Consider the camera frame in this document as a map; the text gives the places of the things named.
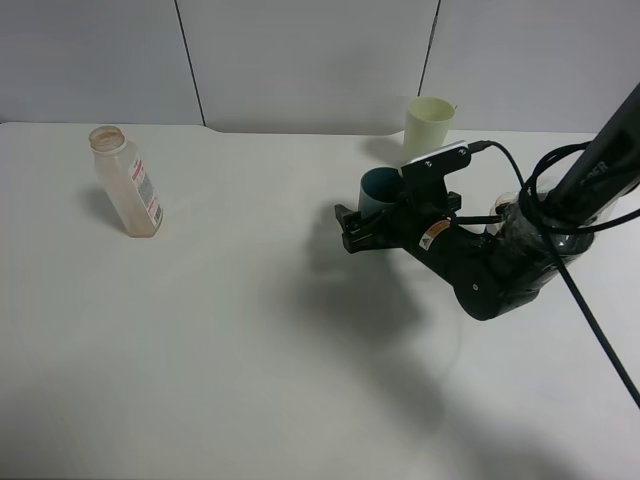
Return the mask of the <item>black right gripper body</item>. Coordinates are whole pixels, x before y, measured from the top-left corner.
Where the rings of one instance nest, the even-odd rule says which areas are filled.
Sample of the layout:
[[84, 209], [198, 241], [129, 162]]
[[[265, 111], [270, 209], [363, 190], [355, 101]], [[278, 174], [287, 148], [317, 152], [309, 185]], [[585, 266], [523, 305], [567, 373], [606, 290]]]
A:
[[405, 197], [390, 210], [388, 224], [401, 249], [450, 285], [487, 282], [488, 237], [464, 228], [456, 213], [416, 209]]

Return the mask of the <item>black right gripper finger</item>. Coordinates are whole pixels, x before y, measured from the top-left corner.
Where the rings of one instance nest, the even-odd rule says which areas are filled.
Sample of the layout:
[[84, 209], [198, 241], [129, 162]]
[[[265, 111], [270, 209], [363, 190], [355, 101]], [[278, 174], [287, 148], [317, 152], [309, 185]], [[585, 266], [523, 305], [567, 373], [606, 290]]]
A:
[[447, 194], [447, 209], [451, 213], [456, 213], [462, 208], [462, 196], [454, 191]]
[[361, 211], [353, 211], [342, 204], [336, 204], [334, 213], [342, 230], [343, 246], [348, 253], [400, 247], [388, 224], [389, 209], [363, 217]]

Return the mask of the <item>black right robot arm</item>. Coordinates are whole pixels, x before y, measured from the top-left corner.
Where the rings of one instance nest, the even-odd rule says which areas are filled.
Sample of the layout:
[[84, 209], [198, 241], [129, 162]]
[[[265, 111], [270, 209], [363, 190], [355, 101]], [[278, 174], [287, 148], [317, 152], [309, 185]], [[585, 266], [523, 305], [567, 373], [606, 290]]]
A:
[[513, 201], [488, 216], [460, 216], [462, 198], [445, 178], [491, 145], [457, 142], [411, 160], [395, 171], [392, 194], [379, 207], [336, 205], [346, 251], [406, 251], [453, 288], [467, 314], [485, 321], [534, 300], [596, 233], [639, 215], [598, 220], [639, 184], [637, 90], [593, 140], [548, 152]]

